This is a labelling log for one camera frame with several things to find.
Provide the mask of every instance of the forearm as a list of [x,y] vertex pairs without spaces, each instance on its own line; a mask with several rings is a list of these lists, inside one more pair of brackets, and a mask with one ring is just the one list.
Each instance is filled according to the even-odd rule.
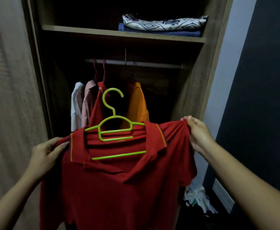
[[14,227],[35,185],[35,179],[25,175],[0,199],[0,230]]
[[205,150],[204,157],[257,228],[280,229],[280,192],[217,143]]

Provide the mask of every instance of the yellow stripe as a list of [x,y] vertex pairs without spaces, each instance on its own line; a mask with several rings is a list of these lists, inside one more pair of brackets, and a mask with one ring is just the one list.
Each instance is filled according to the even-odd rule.
[[72,140],[72,135],[73,135],[73,133],[71,133],[71,161],[72,161],[72,147],[73,147],[73,140]]
[[158,129],[159,129],[159,131],[160,131],[161,136],[162,136],[164,146],[166,147],[166,146],[167,146],[167,142],[165,141],[164,135],[163,135],[163,133],[162,133],[162,131],[161,131],[159,125],[158,125],[158,124],[156,124],[156,125],[157,125],[157,127],[158,127]]

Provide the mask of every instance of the closet rod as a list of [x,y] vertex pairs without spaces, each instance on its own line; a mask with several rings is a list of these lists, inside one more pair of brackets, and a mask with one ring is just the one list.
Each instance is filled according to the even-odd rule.
[[[93,59],[85,59],[85,62],[93,63]],[[153,67],[153,68],[166,68],[166,69],[187,69],[186,66],[177,64],[159,64],[159,63],[148,63],[148,62],[136,62],[136,61],[124,61],[124,60],[105,60],[106,64],[116,65],[133,65],[140,67]],[[98,64],[102,64],[103,60],[96,60]]]

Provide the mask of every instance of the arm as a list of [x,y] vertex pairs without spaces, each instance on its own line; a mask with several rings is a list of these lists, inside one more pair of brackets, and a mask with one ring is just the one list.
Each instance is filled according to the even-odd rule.
[[0,230],[13,229],[27,198],[41,178],[54,166],[56,159],[68,142],[51,152],[59,137],[35,146],[29,165],[20,180],[0,200]]
[[190,142],[215,170],[223,184],[258,229],[280,229],[280,192],[260,179],[212,138],[207,126],[193,117]]

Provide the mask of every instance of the wardrobe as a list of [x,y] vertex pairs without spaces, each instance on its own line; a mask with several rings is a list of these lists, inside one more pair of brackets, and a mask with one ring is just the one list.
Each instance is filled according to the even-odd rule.
[[[203,119],[232,1],[0,0],[0,197],[22,175],[33,146],[69,134],[71,93],[76,82],[94,77],[90,59],[174,65],[105,69],[107,77],[133,75],[141,83],[146,101],[156,104],[149,109],[154,120]],[[209,19],[199,38],[117,31],[127,13],[147,20]],[[103,73],[103,66],[97,70]],[[38,197],[39,188],[16,229],[38,229]]]

